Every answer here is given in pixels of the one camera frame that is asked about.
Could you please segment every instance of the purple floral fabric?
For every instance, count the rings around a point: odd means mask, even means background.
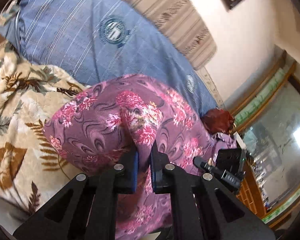
[[[198,115],[173,89],[141,74],[99,83],[65,104],[45,125],[60,156],[88,175],[112,167],[134,143],[139,153],[137,192],[120,195],[116,239],[139,239],[171,224],[169,195],[152,192],[149,156],[154,140],[170,162],[199,175],[195,156],[216,159],[235,147],[227,135],[210,136]]]

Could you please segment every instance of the glass cabinet door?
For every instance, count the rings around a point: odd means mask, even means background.
[[[260,167],[269,203],[282,200],[300,183],[300,94],[287,83],[261,117],[242,133]]]

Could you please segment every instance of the green trim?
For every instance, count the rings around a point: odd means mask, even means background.
[[[297,200],[297,198],[300,197],[300,188],[285,202],[283,203],[279,208],[277,208],[275,211],[273,211],[271,214],[267,215],[262,219],[262,221],[267,224],[277,216],[279,216],[282,212],[284,212],[293,202]]]
[[[270,81],[264,88],[234,117],[234,123],[239,126],[246,122],[253,114],[255,114],[263,103],[273,94],[278,88],[281,81],[284,79],[286,72],[279,68]]]

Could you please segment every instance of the white wall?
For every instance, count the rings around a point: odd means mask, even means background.
[[[223,101],[234,93],[239,96],[236,90],[253,73],[267,68],[274,56],[276,23],[272,1],[244,0],[231,11],[222,0],[191,1],[218,46],[206,65],[209,74]]]
[[[291,0],[272,0],[276,11],[278,32],[275,43],[300,63],[300,15]]]

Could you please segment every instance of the metal screw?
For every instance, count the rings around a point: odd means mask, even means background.
[[[210,173],[205,173],[202,175],[205,180],[212,180],[213,176]]]
[[[77,181],[84,181],[86,177],[87,176],[84,174],[78,174],[75,178],[77,179]]]
[[[168,164],[166,164],[165,168],[166,168],[167,170],[169,170],[169,171],[172,171],[172,170],[174,170],[175,167],[174,167],[173,164],[168,163]]]
[[[124,166],[120,163],[116,164],[114,167],[113,167],[116,171],[121,171],[123,170]]]

